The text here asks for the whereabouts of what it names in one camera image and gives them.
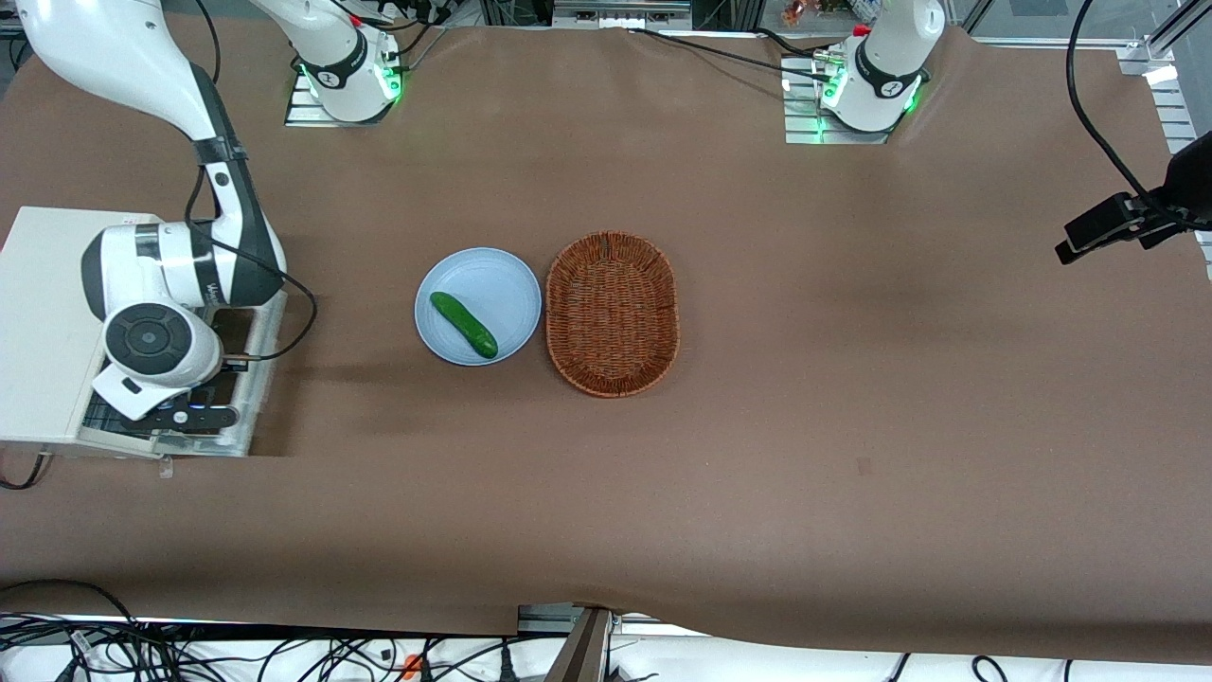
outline black band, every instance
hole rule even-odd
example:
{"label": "black band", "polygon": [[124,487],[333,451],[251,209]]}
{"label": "black band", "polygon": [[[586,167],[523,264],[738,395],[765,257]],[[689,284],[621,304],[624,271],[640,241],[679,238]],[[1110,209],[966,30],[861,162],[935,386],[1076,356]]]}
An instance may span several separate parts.
{"label": "black band", "polygon": [[327,87],[328,90],[341,90],[345,86],[345,81],[349,80],[349,76],[354,75],[358,69],[362,68],[362,64],[366,63],[368,45],[362,31],[358,30],[355,33],[358,34],[358,45],[354,45],[354,51],[336,64],[321,67],[320,64],[313,64],[299,56],[299,61],[303,62],[308,73],[311,74],[313,81],[320,84],[321,87]]}
{"label": "black band", "polygon": [[875,96],[880,99],[892,99],[901,96],[921,75],[921,69],[905,75],[892,75],[880,70],[867,57],[867,40],[859,42],[858,48],[854,50],[854,65],[858,68],[858,74],[863,76],[863,80],[871,84]]}
{"label": "black band", "polygon": [[244,160],[248,157],[248,151],[235,136],[224,137],[221,134],[210,139],[195,141],[194,156],[198,157],[198,165],[205,166],[206,164]]}
{"label": "black band", "polygon": [[[207,235],[211,233],[208,219],[195,219],[194,225]],[[223,286],[219,285],[219,268],[215,264],[215,246],[208,239],[195,230],[189,230],[189,247],[194,253],[194,276],[198,277],[198,290],[207,305],[225,305]]]}

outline white robot link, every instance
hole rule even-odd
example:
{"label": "white robot link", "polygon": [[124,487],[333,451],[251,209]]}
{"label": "white robot link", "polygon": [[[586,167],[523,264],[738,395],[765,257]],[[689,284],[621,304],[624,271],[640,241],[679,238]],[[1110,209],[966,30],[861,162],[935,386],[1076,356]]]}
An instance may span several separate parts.
{"label": "white robot link", "polygon": [[884,0],[868,35],[834,45],[821,104],[854,130],[891,128],[913,105],[925,78],[922,64],[943,35],[945,16],[938,0]]}
{"label": "white robot link", "polygon": [[[258,5],[284,28],[292,27],[292,41],[307,51],[301,52],[304,62],[344,64],[337,69],[341,81],[325,91],[330,97],[321,96],[331,114],[367,120],[390,107],[394,98],[381,86],[379,65],[387,56],[367,52],[370,38],[361,28],[368,27],[338,16],[331,2]],[[122,415],[138,420],[219,371],[219,338],[199,310],[264,304],[281,288],[286,259],[219,93],[168,35],[159,0],[18,0],[17,11],[30,45],[51,70],[182,131],[193,142],[218,206],[217,218],[193,220],[194,229],[184,222],[109,227],[82,256],[85,298],[103,322],[110,361],[93,389]],[[394,40],[376,38],[373,44],[378,48]],[[360,57],[348,58],[358,52]],[[332,57],[337,53],[342,57]],[[219,243],[235,246],[242,256]]]}

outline table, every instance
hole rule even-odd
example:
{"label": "table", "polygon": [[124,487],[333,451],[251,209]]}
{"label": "table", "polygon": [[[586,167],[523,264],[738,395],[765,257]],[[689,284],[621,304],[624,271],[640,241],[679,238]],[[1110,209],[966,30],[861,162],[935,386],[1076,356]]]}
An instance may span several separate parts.
{"label": "table", "polygon": [[[210,63],[202,24],[171,27]],[[285,128],[282,36],[219,33],[320,321],[256,457],[168,481],[56,462],[0,497],[0,579],[181,618],[493,634],[577,600],[768,643],[1212,658],[1202,258],[1187,236],[1056,262],[1062,224],[1122,188],[1059,51],[949,31],[917,111],[856,148],[784,144],[776,75],[622,30],[453,30],[382,125]],[[1159,182],[1145,82],[1085,52],[1079,80]],[[168,126],[36,61],[0,130],[0,224],[176,217],[193,179]],[[541,336],[482,369],[424,350],[412,298],[442,256],[497,246],[542,276],[598,229],[652,239],[678,275],[681,355],[652,391],[583,396]],[[293,296],[284,333],[304,313]]]}

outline black cable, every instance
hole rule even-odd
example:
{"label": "black cable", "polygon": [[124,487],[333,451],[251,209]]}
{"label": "black cable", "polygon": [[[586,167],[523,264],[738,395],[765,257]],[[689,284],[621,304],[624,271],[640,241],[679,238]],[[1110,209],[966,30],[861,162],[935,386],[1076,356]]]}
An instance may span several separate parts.
{"label": "black cable", "polygon": [[[59,585],[59,586],[85,589],[85,590],[90,590],[92,592],[96,592],[97,595],[101,595],[107,602],[110,603],[110,606],[114,607],[114,609],[118,611],[118,613],[120,613],[122,615],[122,618],[126,619],[126,624],[122,624],[122,625],[118,625],[118,624],[107,625],[107,629],[118,630],[118,631],[122,632],[124,636],[131,637],[132,640],[147,641],[154,649],[158,651],[158,653],[160,655],[161,664],[165,666],[165,672],[166,672],[165,678],[166,680],[172,680],[175,682],[182,682],[179,669],[177,669],[176,666],[166,663],[166,661],[171,661],[172,657],[170,654],[170,647],[166,643],[166,638],[164,637],[164,632],[161,631],[161,629],[158,625],[155,625],[155,624],[143,624],[143,623],[139,623],[131,614],[130,609],[127,609],[126,606],[118,597],[115,597],[114,595],[109,594],[103,588],[93,585],[92,583],[86,583],[84,580],[69,580],[69,579],[63,579],[63,578],[44,578],[44,579],[36,579],[36,580],[24,580],[24,581],[21,581],[21,583],[15,583],[12,585],[7,585],[5,588],[0,588],[0,595],[7,594],[7,592],[12,592],[12,591],[16,591],[16,590],[28,589],[28,588],[45,588],[45,586],[51,586],[51,585]],[[67,621],[62,621],[61,620],[61,621],[53,623],[53,624],[48,623],[48,625],[57,626],[64,634],[69,635],[68,640],[72,643],[73,653],[74,653],[74,657],[78,660],[78,665],[80,667],[84,667],[85,671],[86,671],[86,674],[91,674],[92,672],[92,667],[87,664],[87,660],[85,658],[85,652],[79,651],[79,647],[76,646],[75,640],[70,637],[72,632],[85,630],[86,627],[88,627],[88,624],[85,624],[84,627],[79,627],[79,626],[74,627],[74,626],[67,624]],[[93,626],[92,630],[96,631],[98,629]]]}
{"label": "black cable", "polygon": [[796,47],[795,45],[791,45],[790,42],[784,40],[782,35],[774,33],[773,30],[770,30],[768,28],[758,27],[754,29],[754,33],[756,33],[758,35],[765,35],[766,38],[773,40],[774,42],[778,42],[779,47],[787,50],[793,55],[796,55],[799,57],[812,57],[813,53],[812,50],[801,50],[800,47]]}
{"label": "black cable", "polygon": [[38,475],[42,472],[42,465],[46,464],[46,455],[44,453],[38,453],[38,459],[34,460],[34,469],[29,471],[29,476],[22,483],[8,483],[7,481],[0,478],[0,488],[5,491],[29,491],[38,483]]}
{"label": "black cable", "polygon": [[989,657],[976,657],[974,659],[972,659],[972,676],[973,677],[976,677],[981,682],[994,682],[993,680],[989,680],[984,675],[981,675],[981,664],[982,663],[988,663],[989,665],[993,666],[994,670],[997,671],[997,677],[1001,678],[1000,682],[1010,682],[1006,678],[1006,671],[1002,670],[1000,665],[997,665],[997,661],[993,660]]}
{"label": "black cable", "polygon": [[1075,75],[1074,59],[1077,53],[1077,35],[1081,33],[1081,24],[1086,21],[1086,15],[1090,12],[1093,0],[1082,0],[1081,8],[1077,10],[1077,16],[1073,21],[1073,33],[1069,34],[1069,45],[1065,48],[1065,87],[1069,91],[1069,103],[1073,104],[1073,110],[1077,114],[1077,120],[1081,121],[1081,126],[1086,128],[1090,137],[1093,138],[1094,143],[1103,150],[1103,154],[1105,154],[1111,161],[1111,165],[1115,166],[1115,170],[1120,171],[1120,174],[1124,176],[1124,179],[1127,180],[1128,185],[1132,187],[1132,190],[1137,193],[1137,196],[1142,202],[1144,202],[1145,206],[1157,212],[1165,219],[1185,229],[1208,229],[1207,224],[1189,220],[1162,206],[1160,201],[1154,199],[1153,195],[1149,194],[1149,190],[1140,184],[1140,180],[1137,179],[1136,174],[1132,173],[1132,170],[1128,168],[1127,164],[1124,162],[1124,159],[1115,153],[1115,148],[1111,147],[1110,142],[1103,137],[1103,133],[1098,132],[1098,128],[1094,127],[1094,124],[1086,114],[1086,109],[1081,105],[1081,99],[1077,97],[1077,80]]}
{"label": "black cable", "polygon": [[901,659],[897,661],[897,666],[892,670],[892,675],[888,677],[888,682],[898,682],[901,680],[901,674],[905,671],[905,664],[909,663],[909,654],[901,654]]}
{"label": "black cable", "polygon": [[509,644],[514,644],[514,643],[518,643],[518,642],[527,642],[530,640],[539,640],[542,637],[543,637],[542,635],[513,637],[513,638],[509,638],[509,640],[503,640],[502,642],[492,644],[491,647],[485,647],[485,648],[480,649],[479,652],[475,652],[474,654],[464,658],[463,660],[461,660],[458,663],[450,664],[450,667],[447,667],[446,670],[439,672],[438,675],[434,675],[434,682],[438,682],[442,677],[446,677],[451,672],[454,672],[456,670],[458,670],[463,665],[465,665],[465,664],[468,664],[468,663],[470,663],[470,661],[473,661],[473,660],[475,660],[475,659],[478,659],[478,658],[480,658],[480,657],[482,657],[485,654],[490,654],[490,653],[492,653],[492,652],[494,652],[494,651],[497,651],[497,649],[499,649],[502,647],[508,647]]}
{"label": "black cable", "polygon": [[404,30],[406,28],[412,28],[412,27],[415,27],[415,25],[417,25],[419,23],[421,23],[419,21],[413,19],[413,21],[411,21],[411,22],[408,22],[406,24],[378,27],[378,29],[382,30],[382,31],[384,31],[384,33],[395,33],[398,30]]}
{"label": "black cable", "polygon": [[206,5],[202,0],[194,0],[198,4],[198,10],[202,12],[202,18],[206,19],[206,28],[211,31],[211,45],[215,47],[215,70],[211,71],[211,82],[218,85],[219,82],[219,67],[223,65],[223,48],[219,47],[219,31],[215,29],[215,19],[211,18],[211,13],[206,11]]}
{"label": "black cable", "polygon": [[762,62],[761,59],[751,59],[749,57],[744,57],[744,56],[741,56],[741,55],[733,55],[732,52],[725,52],[724,50],[716,50],[715,47],[708,47],[707,45],[698,45],[696,42],[691,42],[688,40],[682,40],[681,38],[675,38],[673,35],[664,35],[662,33],[657,33],[654,30],[648,30],[646,28],[633,28],[630,30],[631,30],[631,33],[642,33],[644,35],[651,35],[653,38],[659,38],[661,40],[668,40],[669,42],[675,42],[675,44],[682,45],[685,47],[693,47],[694,50],[702,50],[703,52],[710,52],[711,55],[719,55],[721,57],[727,57],[730,59],[736,59],[738,62],[744,62],[747,64],[753,64],[755,67],[761,67],[764,69],[770,69],[772,71],[790,73],[790,74],[795,74],[795,75],[802,75],[802,76],[805,76],[807,79],[816,80],[816,81],[819,81],[819,82],[829,82],[829,80],[830,80],[829,76],[827,76],[825,74],[806,71],[804,69],[789,69],[789,68],[785,68],[785,67],[781,67],[778,64],[771,64],[768,62]]}
{"label": "black cable", "polygon": [[274,359],[280,359],[280,357],[285,356],[286,354],[291,353],[296,346],[298,346],[299,343],[301,343],[301,340],[303,340],[303,337],[307,336],[309,331],[311,331],[311,326],[315,323],[315,317],[316,317],[316,315],[320,314],[320,303],[315,299],[315,293],[313,293],[311,290],[308,288],[305,283],[303,283],[298,279],[295,279],[295,276],[291,275],[290,273],[287,273],[286,270],[281,269],[276,264],[268,263],[268,262],[258,258],[257,256],[253,256],[252,253],[245,251],[244,248],[240,248],[238,246],[231,246],[229,243],[224,243],[224,242],[219,241],[218,239],[215,239],[213,236],[211,236],[207,231],[202,230],[196,224],[194,224],[194,202],[198,201],[198,194],[202,190],[202,178],[204,177],[206,177],[206,167],[205,166],[199,166],[198,167],[198,179],[194,180],[194,189],[193,189],[193,191],[189,193],[189,200],[185,201],[185,227],[188,227],[190,230],[193,230],[199,236],[202,236],[204,239],[206,239],[206,241],[208,241],[212,246],[218,246],[218,247],[224,248],[224,250],[227,250],[227,251],[229,251],[231,253],[235,253],[236,256],[239,256],[241,258],[246,258],[250,262],[256,263],[258,267],[261,267],[265,271],[269,271],[270,274],[274,274],[276,276],[280,276],[280,277],[285,279],[286,281],[290,281],[292,285],[295,285],[296,288],[299,290],[299,292],[302,292],[304,296],[307,296],[308,303],[311,304],[311,313],[308,315],[307,323],[304,323],[303,328],[298,332],[298,334],[296,334],[295,338],[291,339],[290,344],[287,344],[287,345],[282,346],[281,349],[279,349],[278,351],[274,351],[273,354],[269,354],[269,355],[265,355],[265,356],[247,356],[247,355],[239,355],[239,356],[236,356],[240,360],[250,361],[250,362],[271,361]]}
{"label": "black cable", "polygon": [[47,588],[51,585],[63,585],[67,588],[80,588],[84,590],[91,590],[104,597],[105,601],[110,603],[110,606],[118,609],[118,613],[122,614],[122,618],[125,618],[127,623],[132,625],[138,624],[138,620],[136,620],[135,617],[131,615],[131,612],[126,608],[126,604],[120,602],[118,597],[107,592],[104,588],[99,588],[97,585],[93,585],[92,583],[85,583],[84,580],[68,580],[65,578],[40,578],[35,580],[22,580],[21,583],[13,583],[12,585],[6,585],[4,588],[0,588],[0,595],[12,592],[16,590],[24,590],[27,588]]}
{"label": "black cable", "polygon": [[417,33],[417,36],[412,39],[412,42],[410,42],[408,46],[405,47],[404,50],[396,52],[396,55],[404,56],[407,55],[410,51],[412,51],[412,48],[421,42],[421,39],[425,36],[425,33],[428,33],[430,28],[433,28],[430,24],[425,24],[424,27],[422,27],[421,30]]}

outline oval basket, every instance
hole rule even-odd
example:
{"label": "oval basket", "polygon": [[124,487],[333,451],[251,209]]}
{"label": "oval basket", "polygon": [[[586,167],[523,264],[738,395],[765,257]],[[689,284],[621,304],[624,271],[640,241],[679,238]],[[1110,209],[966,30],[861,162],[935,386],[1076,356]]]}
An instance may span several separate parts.
{"label": "oval basket", "polygon": [[661,382],[678,356],[678,290],[647,239],[595,231],[556,256],[547,275],[547,350],[573,386],[600,399]]}

